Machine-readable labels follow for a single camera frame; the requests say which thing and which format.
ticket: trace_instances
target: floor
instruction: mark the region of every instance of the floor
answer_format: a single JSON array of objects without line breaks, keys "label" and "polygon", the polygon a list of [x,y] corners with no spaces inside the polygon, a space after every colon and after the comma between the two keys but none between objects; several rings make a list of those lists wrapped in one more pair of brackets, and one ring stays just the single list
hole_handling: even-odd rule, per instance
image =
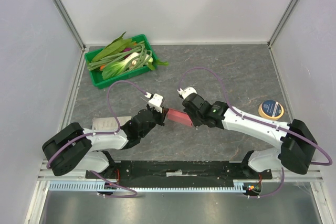
[{"label": "floor", "polygon": [[[178,45],[153,46],[161,61],[158,66],[131,79],[145,91],[165,97],[164,106],[183,110],[177,94],[178,81],[186,70],[202,66],[214,70],[226,85],[231,103],[239,109],[258,114],[258,106],[273,99],[285,106],[280,85],[267,45]],[[224,101],[220,86],[205,70],[189,73],[182,87],[193,86],[204,99]],[[99,90],[84,70],[71,121],[91,128],[93,118],[111,117],[106,101],[107,89]],[[111,104],[118,116],[136,115],[144,109],[144,96],[133,86],[120,84],[111,91]],[[283,121],[289,121],[285,110]],[[247,151],[264,150],[270,145],[238,132],[195,128],[166,120],[156,126],[137,146],[128,150],[111,150],[115,159],[123,160],[230,160],[241,161]]]}]

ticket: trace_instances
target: green tray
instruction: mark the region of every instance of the green tray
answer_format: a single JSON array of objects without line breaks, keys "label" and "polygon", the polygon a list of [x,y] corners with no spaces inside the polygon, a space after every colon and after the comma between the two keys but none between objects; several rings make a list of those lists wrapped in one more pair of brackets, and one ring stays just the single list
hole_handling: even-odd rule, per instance
[{"label": "green tray", "polygon": [[[151,45],[149,44],[146,36],[144,34],[140,34],[140,35],[137,35],[135,37],[132,38],[133,41],[139,43],[141,41],[145,41],[145,48],[147,50],[151,50],[153,52],[153,56],[152,58],[154,60],[157,60],[157,56],[153,50],[153,48],[151,47]],[[100,48],[100,49],[97,49],[95,51],[92,51],[92,52],[88,52],[85,54],[85,60],[86,62],[91,62],[91,60],[101,51],[103,50],[103,47]],[[112,83],[116,82],[116,81],[120,81],[120,80],[127,80],[127,79],[130,79],[134,76],[138,76],[142,73],[146,73],[148,71],[151,71],[149,69],[149,67],[147,66],[143,66],[142,68],[138,68],[138,69],[135,69],[135,70],[132,70],[130,72],[127,72],[127,73],[123,73],[123,74],[120,74],[116,77],[112,77],[108,80],[103,80],[103,77],[101,76],[101,71],[96,71],[96,70],[93,70],[93,71],[90,71],[90,75],[91,75],[91,80],[92,80],[92,83],[95,87],[97,87],[98,89],[103,89],[103,88],[106,88],[108,86],[110,86]]]}]

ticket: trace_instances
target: tape roll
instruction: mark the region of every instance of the tape roll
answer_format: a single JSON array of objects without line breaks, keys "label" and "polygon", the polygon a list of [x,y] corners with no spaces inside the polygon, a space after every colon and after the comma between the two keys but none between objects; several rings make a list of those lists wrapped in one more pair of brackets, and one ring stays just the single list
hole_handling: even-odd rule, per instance
[{"label": "tape roll", "polygon": [[278,120],[283,116],[283,106],[274,100],[267,100],[259,106],[259,115],[269,120]]}]

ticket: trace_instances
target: black mounting plate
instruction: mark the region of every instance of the black mounting plate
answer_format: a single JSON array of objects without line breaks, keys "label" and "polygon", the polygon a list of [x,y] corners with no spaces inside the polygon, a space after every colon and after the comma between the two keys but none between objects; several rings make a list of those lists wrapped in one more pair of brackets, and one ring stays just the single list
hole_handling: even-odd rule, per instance
[{"label": "black mounting plate", "polygon": [[[259,174],[246,175],[241,163],[230,161],[116,161],[115,167],[107,168],[101,175],[106,179],[120,173],[119,184],[126,187],[233,187],[234,179],[258,180]],[[182,171],[183,175],[169,176],[167,172]],[[264,179],[272,179],[270,170],[261,173]],[[87,171],[86,178],[97,178]]]}]

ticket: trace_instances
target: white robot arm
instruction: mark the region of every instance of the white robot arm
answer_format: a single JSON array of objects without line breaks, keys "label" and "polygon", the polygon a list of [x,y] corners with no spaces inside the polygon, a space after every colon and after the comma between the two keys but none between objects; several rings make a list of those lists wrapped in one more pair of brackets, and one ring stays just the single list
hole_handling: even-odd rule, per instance
[{"label": "white robot arm", "polygon": [[[274,146],[274,148],[268,150],[252,151],[246,154],[244,159],[248,160],[248,166],[254,171],[260,173],[266,169],[285,167],[298,174],[307,173],[315,148],[301,139],[278,129],[280,127],[281,129],[294,131],[316,143],[303,122],[295,119],[291,124],[271,121],[233,107],[234,110],[242,115],[239,116],[224,102],[217,101],[214,104],[209,104],[191,87],[184,90],[180,89],[178,93],[183,99],[184,111],[189,115],[194,126],[204,124],[208,127],[238,131]],[[275,127],[272,128],[245,119],[245,117],[257,119]]]},{"label": "white robot arm", "polygon": [[[100,173],[114,163],[110,154],[104,150],[132,148],[157,124],[164,125],[168,109],[162,107],[163,97],[150,93],[146,97],[150,99],[147,109],[140,110],[120,127],[118,133],[83,129],[79,123],[71,123],[48,140],[42,150],[51,163],[54,175],[61,176],[73,169],[95,170]],[[78,136],[84,137],[69,145],[69,141]]]}]

